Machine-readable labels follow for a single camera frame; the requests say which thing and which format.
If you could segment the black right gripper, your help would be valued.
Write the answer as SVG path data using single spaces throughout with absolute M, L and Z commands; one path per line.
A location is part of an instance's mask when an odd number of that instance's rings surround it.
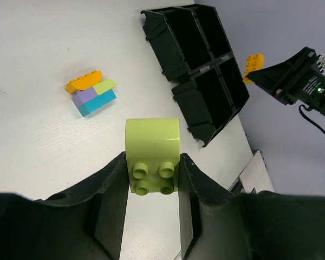
M 325 76 L 318 70 L 314 49 L 304 47 L 277 65 L 249 72 L 246 76 L 284 105 L 297 99 L 325 116 Z

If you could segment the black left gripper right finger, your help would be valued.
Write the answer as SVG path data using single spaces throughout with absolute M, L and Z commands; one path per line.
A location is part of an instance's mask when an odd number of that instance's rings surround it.
M 325 197 L 236 195 L 186 153 L 178 196 L 183 259 L 325 259 Z

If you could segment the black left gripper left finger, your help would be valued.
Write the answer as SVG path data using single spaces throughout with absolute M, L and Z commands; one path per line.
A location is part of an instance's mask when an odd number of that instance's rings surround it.
M 48 199 L 0 193 L 0 259 L 119 259 L 128 188 L 120 153 Z

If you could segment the yellow rounded lego brick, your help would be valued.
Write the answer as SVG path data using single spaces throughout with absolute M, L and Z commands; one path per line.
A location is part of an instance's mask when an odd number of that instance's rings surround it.
M 244 71 L 244 77 L 243 77 L 244 83 L 246 83 L 246 84 L 253 83 L 250 79 L 248 79 L 248 73 L 263 69 L 264 60 L 265 60 L 265 57 L 261 53 L 252 54 L 247 57 L 245 71 Z

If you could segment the lime green rounded lego brick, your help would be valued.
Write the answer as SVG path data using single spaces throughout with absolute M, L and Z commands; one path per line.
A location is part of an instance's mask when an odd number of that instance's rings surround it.
M 132 193 L 169 195 L 178 190 L 178 118 L 127 119 L 125 155 Z

